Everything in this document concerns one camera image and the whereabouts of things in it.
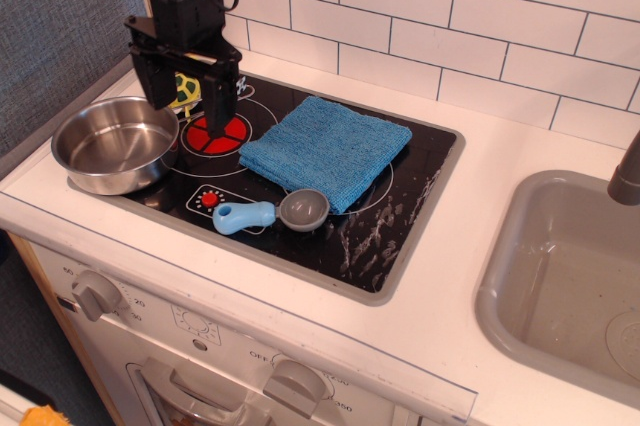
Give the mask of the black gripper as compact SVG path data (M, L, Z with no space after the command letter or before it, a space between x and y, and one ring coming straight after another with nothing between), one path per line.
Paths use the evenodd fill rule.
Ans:
M149 0L149 17L129 17L130 55L149 104L176 99L175 71L198 79L206 128L219 138L234 118L241 53L224 37L224 0Z

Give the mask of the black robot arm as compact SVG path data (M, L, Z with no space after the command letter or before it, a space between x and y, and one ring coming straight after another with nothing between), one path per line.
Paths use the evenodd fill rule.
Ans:
M130 55L145 96L162 109L177 98L175 74L196 79L209 137L236 112L242 55L224 37L224 0L150 0L149 17L129 17Z

